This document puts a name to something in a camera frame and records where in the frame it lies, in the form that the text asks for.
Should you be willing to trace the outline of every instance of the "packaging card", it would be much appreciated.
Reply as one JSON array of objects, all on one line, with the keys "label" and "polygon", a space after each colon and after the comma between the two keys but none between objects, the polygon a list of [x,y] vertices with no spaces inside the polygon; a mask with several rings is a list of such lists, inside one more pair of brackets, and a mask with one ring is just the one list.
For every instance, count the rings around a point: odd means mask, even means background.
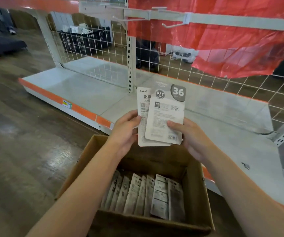
[{"label": "packaging card", "polygon": [[138,100],[138,115],[142,117],[138,126],[138,144],[139,146],[170,146],[170,143],[158,142],[148,140],[145,138],[145,129],[147,116],[149,113],[149,105],[151,98],[151,88],[138,87],[137,88],[137,100]]},{"label": "packaging card", "polygon": [[184,192],[182,185],[168,181],[169,220],[185,222]]},{"label": "packaging card", "polygon": [[109,210],[109,208],[110,208],[112,197],[114,196],[114,191],[116,190],[117,179],[118,179],[119,175],[120,175],[120,172],[116,170],[113,177],[112,177],[112,182],[111,182],[111,186],[109,188],[109,192],[108,192],[108,195],[107,195],[104,210]]},{"label": "packaging card", "polygon": [[109,185],[109,187],[107,188],[107,190],[106,190],[106,192],[105,192],[105,195],[103,196],[103,198],[102,198],[102,200],[101,200],[101,203],[100,203],[100,208],[101,208],[101,209],[105,209],[105,204],[106,204],[106,200],[107,200],[107,196],[108,196],[108,193],[109,193],[111,184],[114,182],[115,179],[117,179],[118,175],[120,175],[120,172],[116,170],[116,171],[114,172],[113,177],[112,177],[112,181],[110,182],[110,185]]},{"label": "packaging card", "polygon": [[111,200],[111,204],[110,204],[110,208],[109,208],[110,211],[114,211],[115,208],[116,208],[117,200],[118,200],[118,197],[119,197],[119,194],[120,194],[121,184],[122,184],[122,176],[119,175],[118,178],[117,178],[116,189],[114,191],[114,195],[113,195],[112,200]]},{"label": "packaging card", "polygon": [[162,219],[169,219],[168,178],[156,175],[152,197],[151,214]]},{"label": "packaging card", "polygon": [[126,204],[124,206],[123,213],[132,215],[135,210],[135,206],[137,204],[139,191],[141,187],[142,178],[137,174],[133,174],[131,179],[131,184],[128,192],[128,197],[126,200]]},{"label": "packaging card", "polygon": [[115,211],[118,213],[123,213],[124,205],[126,204],[129,192],[129,186],[130,186],[130,179],[127,176],[124,176],[120,189],[120,194],[115,207]]},{"label": "packaging card", "polygon": [[144,213],[145,188],[146,188],[146,177],[145,175],[143,175],[137,204],[134,210],[135,215],[143,215]]},{"label": "packaging card", "polygon": [[151,93],[145,138],[180,145],[182,133],[171,130],[167,121],[184,122],[186,88],[157,81]]},{"label": "packaging card", "polygon": [[154,192],[154,182],[155,180],[147,175],[146,176],[146,189],[145,189],[145,202],[144,202],[144,213],[143,216],[150,217],[152,197]]}]

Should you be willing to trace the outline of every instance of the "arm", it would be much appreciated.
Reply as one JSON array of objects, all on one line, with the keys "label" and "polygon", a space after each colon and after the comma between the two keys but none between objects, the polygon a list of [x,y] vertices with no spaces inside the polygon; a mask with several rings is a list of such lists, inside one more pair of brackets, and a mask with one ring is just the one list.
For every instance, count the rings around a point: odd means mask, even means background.
[{"label": "arm", "polygon": [[247,236],[284,236],[284,209],[263,192],[189,119],[167,122],[184,134],[184,145],[203,163]]},{"label": "arm", "polygon": [[137,140],[137,115],[130,111],[115,123],[105,145],[27,237],[86,236],[117,165]]}]

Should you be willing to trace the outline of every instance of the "hand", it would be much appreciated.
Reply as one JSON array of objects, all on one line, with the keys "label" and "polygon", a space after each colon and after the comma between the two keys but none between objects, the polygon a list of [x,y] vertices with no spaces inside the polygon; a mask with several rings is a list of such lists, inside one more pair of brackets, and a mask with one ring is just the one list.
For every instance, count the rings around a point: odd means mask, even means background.
[{"label": "hand", "polygon": [[184,134],[183,145],[198,161],[203,162],[217,146],[206,136],[200,127],[190,119],[184,118],[184,124],[167,121],[168,127]]},{"label": "hand", "polygon": [[137,130],[133,129],[141,122],[138,111],[129,111],[117,120],[106,145],[116,149],[116,155],[122,159],[130,150],[132,144],[138,140]]}]

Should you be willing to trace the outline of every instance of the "red plastic bag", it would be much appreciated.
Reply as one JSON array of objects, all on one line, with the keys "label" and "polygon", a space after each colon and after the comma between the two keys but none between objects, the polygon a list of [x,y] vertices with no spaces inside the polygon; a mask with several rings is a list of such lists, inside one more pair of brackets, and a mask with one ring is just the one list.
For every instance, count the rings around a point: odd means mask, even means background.
[{"label": "red plastic bag", "polygon": [[[284,18],[284,0],[129,0],[130,8]],[[151,20],[128,22],[128,35],[199,50],[192,66],[211,75],[270,75],[284,59],[284,31]]]}]

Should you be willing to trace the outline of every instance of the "person's left hand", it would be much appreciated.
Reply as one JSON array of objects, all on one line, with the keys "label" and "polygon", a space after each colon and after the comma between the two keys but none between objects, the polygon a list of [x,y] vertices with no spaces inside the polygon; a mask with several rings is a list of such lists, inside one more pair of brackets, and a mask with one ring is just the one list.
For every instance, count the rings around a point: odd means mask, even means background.
[{"label": "person's left hand", "polygon": [[138,140],[137,131],[133,131],[141,122],[138,111],[129,111],[115,123],[106,145],[116,149],[116,155],[122,159],[130,150],[132,144]]}]

